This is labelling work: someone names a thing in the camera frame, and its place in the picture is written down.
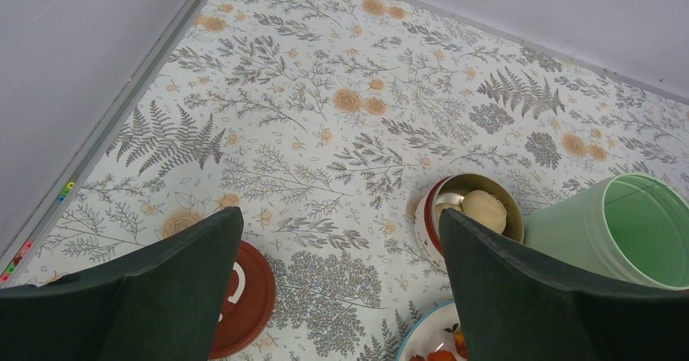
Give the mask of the steel bowl red band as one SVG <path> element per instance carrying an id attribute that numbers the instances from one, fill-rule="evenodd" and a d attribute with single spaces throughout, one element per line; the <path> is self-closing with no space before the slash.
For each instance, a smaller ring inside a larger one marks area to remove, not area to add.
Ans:
<path id="1" fill-rule="evenodd" d="M 434 184 L 419 202 L 415 212 L 414 231 L 422 252 L 441 271 L 446 270 L 438 233 L 439 216 L 443 209 L 457 208 L 464 197 L 474 190 L 486 191 L 496 197 L 507 211 L 503 235 L 522 243 L 525 228 L 522 213 L 509 192 L 494 180 L 475 173 L 447 176 Z"/>

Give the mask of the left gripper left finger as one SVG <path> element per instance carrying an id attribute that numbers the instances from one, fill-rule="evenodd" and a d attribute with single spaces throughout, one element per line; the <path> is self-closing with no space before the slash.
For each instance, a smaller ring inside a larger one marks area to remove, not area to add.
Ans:
<path id="1" fill-rule="evenodd" d="M 107 263 L 3 289 L 2 359 L 208 359 L 243 226 L 229 207 Z"/>

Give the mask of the green cylindrical container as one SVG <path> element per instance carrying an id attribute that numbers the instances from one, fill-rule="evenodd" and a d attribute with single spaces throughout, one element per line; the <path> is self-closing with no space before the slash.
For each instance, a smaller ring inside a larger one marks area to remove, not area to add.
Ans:
<path id="1" fill-rule="evenodd" d="M 524 219 L 526 246 L 602 276 L 688 289 L 688 204 L 643 173 L 607 178 Z"/>

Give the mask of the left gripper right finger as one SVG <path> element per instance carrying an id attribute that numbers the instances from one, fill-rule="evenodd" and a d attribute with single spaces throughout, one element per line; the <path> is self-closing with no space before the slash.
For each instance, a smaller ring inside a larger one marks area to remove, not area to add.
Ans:
<path id="1" fill-rule="evenodd" d="M 687 359 L 687 292 L 583 270 L 454 209 L 438 233 L 470 359 Z"/>

